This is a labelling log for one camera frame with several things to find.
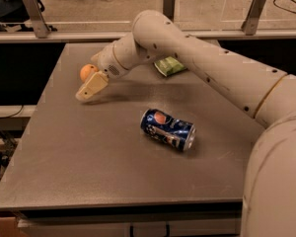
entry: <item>can label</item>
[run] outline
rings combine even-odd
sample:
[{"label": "can label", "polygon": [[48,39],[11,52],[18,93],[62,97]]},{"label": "can label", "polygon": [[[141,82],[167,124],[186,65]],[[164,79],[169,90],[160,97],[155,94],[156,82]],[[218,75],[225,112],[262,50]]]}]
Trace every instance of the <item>can label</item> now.
[{"label": "can label", "polygon": [[191,147],[196,132],[192,123],[173,118],[157,109],[149,109],[143,115],[140,127],[147,135],[180,151]]}]

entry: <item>office chair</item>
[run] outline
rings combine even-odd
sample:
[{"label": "office chair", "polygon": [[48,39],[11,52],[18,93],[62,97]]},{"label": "office chair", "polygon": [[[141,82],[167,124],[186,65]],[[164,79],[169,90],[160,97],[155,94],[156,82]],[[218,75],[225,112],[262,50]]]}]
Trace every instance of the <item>office chair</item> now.
[{"label": "office chair", "polygon": [[[43,3],[41,2],[41,0],[37,0],[37,3],[38,3],[40,11],[43,12],[45,10],[45,7],[44,7]],[[6,23],[6,25],[9,27],[14,27],[14,26],[20,25],[21,32],[32,32],[33,28],[29,28],[25,25],[25,21],[27,21],[29,19],[30,19],[30,16],[28,14],[28,11],[27,11],[25,5],[22,5],[22,7],[19,8],[18,10],[1,17],[0,22]],[[57,31],[57,28],[55,28],[53,26],[49,26],[49,27],[52,31]]]}]

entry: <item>soda can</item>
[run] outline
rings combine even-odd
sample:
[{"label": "soda can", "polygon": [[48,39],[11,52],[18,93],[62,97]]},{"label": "soda can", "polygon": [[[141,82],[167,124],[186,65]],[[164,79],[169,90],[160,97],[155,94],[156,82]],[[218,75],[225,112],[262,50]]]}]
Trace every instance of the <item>soda can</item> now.
[{"label": "soda can", "polygon": [[157,109],[146,111],[140,127],[147,135],[180,151],[190,149],[196,133],[192,123],[173,118]]}]

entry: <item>gray tabletop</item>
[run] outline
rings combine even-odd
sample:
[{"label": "gray tabletop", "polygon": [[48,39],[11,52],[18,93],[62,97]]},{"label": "gray tabletop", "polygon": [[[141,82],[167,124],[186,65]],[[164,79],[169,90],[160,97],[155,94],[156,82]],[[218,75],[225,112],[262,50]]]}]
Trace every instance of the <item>gray tabletop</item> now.
[{"label": "gray tabletop", "polygon": [[[186,71],[153,65],[79,103],[80,68],[105,43],[66,44],[0,183],[0,210],[239,201],[262,128]],[[156,108],[194,123],[186,153],[148,137]]]}]

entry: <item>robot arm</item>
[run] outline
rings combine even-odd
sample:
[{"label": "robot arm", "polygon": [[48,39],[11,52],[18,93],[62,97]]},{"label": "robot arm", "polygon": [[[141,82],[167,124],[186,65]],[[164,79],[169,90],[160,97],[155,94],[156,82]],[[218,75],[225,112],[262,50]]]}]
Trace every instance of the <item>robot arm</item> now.
[{"label": "robot arm", "polygon": [[296,236],[296,76],[187,36],[161,13],[144,11],[130,34],[92,57],[100,71],[76,97],[88,100],[109,79],[167,56],[267,128],[248,164],[241,235]]}]

